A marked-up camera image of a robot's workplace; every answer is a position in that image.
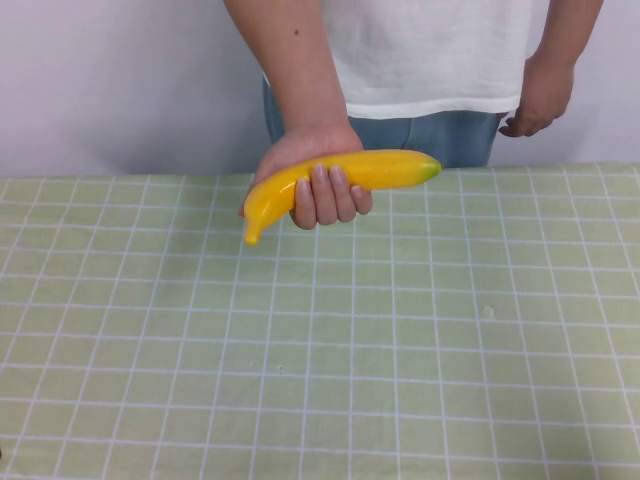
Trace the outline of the person's right hand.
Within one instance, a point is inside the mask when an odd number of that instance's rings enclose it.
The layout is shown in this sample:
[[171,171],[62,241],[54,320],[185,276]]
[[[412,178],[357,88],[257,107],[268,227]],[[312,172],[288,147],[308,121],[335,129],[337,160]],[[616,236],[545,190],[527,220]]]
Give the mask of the person's right hand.
[[[362,144],[347,123],[296,126],[276,141],[260,161],[250,186],[255,187],[276,172],[307,160],[338,153],[357,152]],[[294,224],[303,230],[336,222],[351,222],[368,214],[372,195],[351,184],[343,170],[317,166],[311,178],[296,184],[295,207],[290,211]]]

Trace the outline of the person's left hand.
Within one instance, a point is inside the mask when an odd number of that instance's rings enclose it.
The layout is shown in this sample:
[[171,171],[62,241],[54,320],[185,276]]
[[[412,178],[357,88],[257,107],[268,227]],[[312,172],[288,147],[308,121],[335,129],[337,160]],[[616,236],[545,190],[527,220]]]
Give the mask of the person's left hand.
[[572,81],[526,83],[519,107],[498,132],[510,138],[531,137],[539,133],[566,112],[572,90]]

